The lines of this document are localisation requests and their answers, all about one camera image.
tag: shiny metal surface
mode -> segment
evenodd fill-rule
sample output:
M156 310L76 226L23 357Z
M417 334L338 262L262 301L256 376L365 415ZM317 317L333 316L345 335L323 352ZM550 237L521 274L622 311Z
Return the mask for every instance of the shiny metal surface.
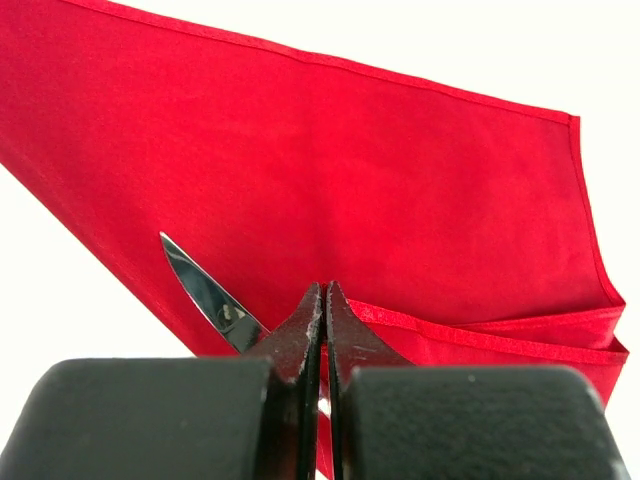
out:
M180 283L211 325L244 353L268 333L256 318L205 272L164 232L162 245Z

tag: metal blade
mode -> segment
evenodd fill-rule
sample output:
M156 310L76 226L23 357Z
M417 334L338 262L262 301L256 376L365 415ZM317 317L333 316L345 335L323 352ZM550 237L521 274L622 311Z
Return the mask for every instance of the metal blade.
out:
M189 297L211 325L244 353L268 330L164 232L160 232L169 264Z

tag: red napkin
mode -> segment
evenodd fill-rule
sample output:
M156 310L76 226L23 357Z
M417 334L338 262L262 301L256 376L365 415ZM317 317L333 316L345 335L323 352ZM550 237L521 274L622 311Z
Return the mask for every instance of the red napkin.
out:
M566 364L608 400L578 117L104 0L0 0L0 59L0 161L194 353L232 350L160 231L269 328L336 279L416 364Z

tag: folded cloth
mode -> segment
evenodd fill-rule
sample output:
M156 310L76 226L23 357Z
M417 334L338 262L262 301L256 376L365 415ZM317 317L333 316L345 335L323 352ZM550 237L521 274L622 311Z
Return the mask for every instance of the folded cloth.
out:
M195 354L233 351L160 231L271 329L336 279L418 365L566 364L608 400L578 117L105 0L0 0L0 60L0 162Z

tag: white background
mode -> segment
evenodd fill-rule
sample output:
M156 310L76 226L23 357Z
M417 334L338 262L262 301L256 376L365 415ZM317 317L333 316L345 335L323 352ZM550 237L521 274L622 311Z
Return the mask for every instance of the white background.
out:
M580 115L602 255L629 304L617 334L640 351L637 2L121 3ZM0 448L31 387L54 362L189 355L2 167L0 251ZM640 361L631 355L607 416L632 477L640 479L638 380Z

